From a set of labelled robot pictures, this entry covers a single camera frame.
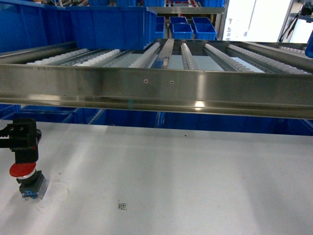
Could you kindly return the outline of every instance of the metal shelf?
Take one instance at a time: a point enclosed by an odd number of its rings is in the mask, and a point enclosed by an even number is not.
[[[191,56],[206,56],[206,44],[226,54],[229,45],[234,45],[313,72],[308,58],[270,44],[172,39],[157,42],[161,52],[154,69],[21,65],[18,63],[44,57],[45,49],[38,53],[35,48],[36,56],[30,49],[20,59],[16,52],[7,53],[0,57],[0,102],[313,119],[312,74],[268,73],[266,63],[260,64],[266,73],[167,69],[171,55],[181,55],[183,43]]]
[[[291,13],[291,14],[289,14],[289,17],[295,17],[297,14],[296,13]],[[308,23],[312,23],[313,22],[313,16],[302,16],[302,15],[299,15],[298,16],[298,19],[300,19],[300,20],[304,20],[304,21],[306,21],[306,22],[308,22]]]
[[[223,14],[225,7],[151,7],[158,14]]]

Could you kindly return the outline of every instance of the blue plastic bin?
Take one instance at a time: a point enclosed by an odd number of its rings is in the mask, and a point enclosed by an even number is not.
[[[307,49],[305,50],[305,55],[310,57],[310,58],[313,58],[313,31],[311,33],[309,40],[308,40],[308,46],[307,46]]]
[[[46,6],[43,19],[48,45],[75,41],[70,12],[65,7]]]
[[[156,38],[157,14],[146,7],[67,7],[76,43],[88,49],[145,49]]]
[[[151,127],[156,124],[157,112],[103,110],[91,122],[93,125]]]
[[[109,0],[89,0],[89,6],[107,6],[107,5],[109,5]]]
[[[184,17],[184,16],[181,16],[181,17],[177,17],[177,16],[174,16],[174,17],[170,17],[170,30],[173,31],[173,24],[187,24],[188,21],[187,21],[187,18]]]
[[[21,112],[72,114],[71,123],[89,124],[100,109],[27,105]]]
[[[143,0],[144,6],[164,6],[164,0]]]
[[[164,38],[165,36],[165,24],[156,24],[156,38]]]
[[[157,16],[156,17],[156,23],[157,24],[165,24],[165,17],[164,16]]]
[[[18,112],[20,108],[20,105],[0,104],[0,118]]]
[[[192,17],[191,20],[192,20],[191,27],[194,31],[195,31],[195,24],[201,24],[201,23],[211,24],[211,21],[207,17]]]
[[[116,0],[117,6],[137,6],[137,0]]]
[[[165,113],[162,128],[313,136],[311,120]]]
[[[209,23],[196,23],[195,24],[195,37],[202,40],[215,40],[216,31],[212,24]]]
[[[0,53],[73,41],[69,12],[22,0],[0,0]]]
[[[224,0],[199,0],[203,7],[223,7]]]
[[[44,112],[17,112],[7,115],[1,119],[13,120],[15,118],[33,118],[36,121],[44,122],[59,122],[59,123],[72,123],[73,114],[64,113],[44,113]]]
[[[190,24],[173,24],[172,36],[174,39],[192,39],[192,34],[193,33]]]

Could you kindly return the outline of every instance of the white table surface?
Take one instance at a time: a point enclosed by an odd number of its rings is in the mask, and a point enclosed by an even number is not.
[[[1,235],[313,234],[312,137],[38,128],[48,190],[22,199],[14,154],[1,149]]]

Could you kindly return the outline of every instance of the red emergency stop button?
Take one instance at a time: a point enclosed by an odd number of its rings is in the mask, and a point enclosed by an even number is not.
[[[36,163],[14,163],[10,168],[10,175],[13,177],[23,177],[34,171]]]

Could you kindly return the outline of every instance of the roller conveyor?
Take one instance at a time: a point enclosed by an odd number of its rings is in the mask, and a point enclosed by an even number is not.
[[[0,54],[0,102],[313,118],[312,60],[291,46],[164,39],[144,51],[64,44]]]

